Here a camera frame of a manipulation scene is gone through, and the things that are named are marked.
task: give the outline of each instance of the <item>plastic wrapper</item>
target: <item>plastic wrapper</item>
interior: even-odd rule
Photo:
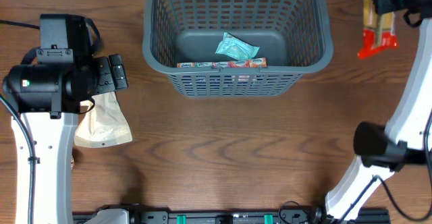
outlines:
[[[75,145],[100,148],[132,141],[129,124],[114,92],[93,96],[94,109],[87,112],[75,134]],[[81,106],[90,106],[90,101]]]
[[[258,50],[259,47],[249,45],[226,32],[216,49],[216,54],[228,55],[231,58],[244,61],[255,57]]]
[[[225,67],[229,67],[230,66],[230,62],[229,61],[225,61],[225,62],[213,62],[213,68],[225,68]]]
[[[229,62],[229,66],[232,68],[245,68],[245,67],[249,67],[249,60],[245,60],[245,61],[230,61]]]
[[[208,67],[208,66],[212,66],[213,63],[211,62],[198,62],[195,63],[195,67]]]
[[[394,13],[376,14],[372,0],[363,0],[363,48],[358,53],[359,58],[398,47],[394,17]]]
[[[249,59],[249,67],[267,67],[265,58]]]

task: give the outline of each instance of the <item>green indicator light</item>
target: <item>green indicator light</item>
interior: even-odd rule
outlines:
[[[21,85],[22,86],[29,86],[30,85],[30,81],[29,80],[22,80],[22,83],[21,83]]]

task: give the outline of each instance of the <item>white arm segment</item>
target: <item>white arm segment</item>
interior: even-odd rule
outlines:
[[[432,108],[432,20],[425,19],[420,27],[418,49],[411,74],[385,134],[393,142],[403,140],[408,148],[423,149],[423,135]]]
[[[374,175],[379,175],[383,180],[386,180],[393,174],[394,172],[390,171],[387,167],[365,167],[361,157],[355,156],[351,166],[345,172],[340,182],[325,196],[325,209],[327,214],[336,219],[341,219],[348,208],[350,208],[350,205],[354,203],[360,193],[369,184]],[[380,181],[376,181],[372,184],[356,206],[345,217],[345,220],[349,221],[357,218],[358,211],[378,188],[380,183]]]
[[[420,27],[416,59],[402,100],[396,112],[385,127],[385,134],[397,143],[403,140],[408,148],[423,149],[423,135],[425,125],[432,108],[432,21],[423,20]],[[394,173],[385,167],[365,167],[360,156],[356,156],[340,183],[325,197],[325,208],[328,215],[340,219],[358,195],[370,182],[374,175],[383,180]],[[345,220],[357,218],[360,207],[378,188],[380,181],[376,181],[352,209]]]
[[[49,113],[23,113],[21,120],[33,140],[36,156],[34,195],[35,224],[72,222],[71,157],[78,115],[62,113],[61,119],[50,119]],[[24,135],[12,119],[18,153],[16,224],[27,223],[30,166]]]

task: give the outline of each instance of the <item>orange object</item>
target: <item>orange object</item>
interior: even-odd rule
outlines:
[[[358,53],[360,59],[398,47],[394,16],[394,13],[376,14],[372,0],[363,0],[363,48]]]
[[[229,66],[232,68],[249,67],[249,59],[245,61],[230,61]]]
[[[267,67],[265,58],[249,59],[249,67]]]

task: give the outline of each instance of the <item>green clip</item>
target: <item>green clip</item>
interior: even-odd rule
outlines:
[[[186,224],[186,216],[177,216],[177,224]]]
[[[264,224],[273,224],[273,215],[264,215]]]

